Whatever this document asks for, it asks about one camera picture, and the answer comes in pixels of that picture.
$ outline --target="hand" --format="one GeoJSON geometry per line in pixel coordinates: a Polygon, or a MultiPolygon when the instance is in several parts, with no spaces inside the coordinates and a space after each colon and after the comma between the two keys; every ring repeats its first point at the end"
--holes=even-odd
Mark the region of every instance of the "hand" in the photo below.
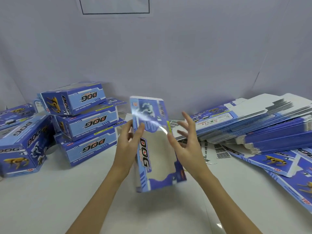
{"type": "Polygon", "coordinates": [[[134,135],[129,133],[132,127],[132,120],[128,121],[122,128],[117,142],[117,149],[114,163],[111,170],[115,172],[120,181],[123,181],[129,174],[130,168],[135,161],[138,150],[138,143],[144,132],[144,123],[141,123],[134,135]]]}
{"type": "Polygon", "coordinates": [[[205,175],[207,171],[209,172],[209,169],[197,140],[195,122],[193,122],[191,117],[186,112],[182,112],[182,115],[186,119],[187,123],[180,121],[178,124],[185,128],[188,133],[180,130],[177,132],[188,139],[187,144],[178,142],[172,133],[168,133],[168,140],[174,148],[180,163],[192,175],[192,177],[198,179],[201,175],[205,175]]]}

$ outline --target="white backdrop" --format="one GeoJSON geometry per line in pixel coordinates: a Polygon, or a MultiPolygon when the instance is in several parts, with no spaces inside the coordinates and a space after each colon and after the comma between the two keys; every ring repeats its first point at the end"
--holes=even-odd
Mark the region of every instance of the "white backdrop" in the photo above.
{"type": "Polygon", "coordinates": [[[163,98],[169,116],[180,118],[181,110],[265,91],[312,98],[311,4],[152,0],[152,17],[90,19],[75,0],[1,0],[0,51],[26,101],[101,80],[111,82],[108,96],[163,98]],[[304,90],[297,78],[305,79],[304,90]]]}

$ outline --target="white tabletop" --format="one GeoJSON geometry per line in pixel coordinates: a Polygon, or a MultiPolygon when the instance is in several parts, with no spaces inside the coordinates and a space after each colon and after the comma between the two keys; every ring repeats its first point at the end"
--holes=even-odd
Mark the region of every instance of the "white tabletop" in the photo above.
{"type": "MultiPolygon", "coordinates": [[[[57,149],[38,173],[0,182],[0,233],[65,233],[110,169],[116,147],[70,168],[57,149]]],[[[312,216],[263,170],[237,158],[209,165],[263,234],[311,233],[312,216]]],[[[118,190],[101,233],[225,233],[210,202],[188,181],[136,193],[133,172],[118,190]]]]}

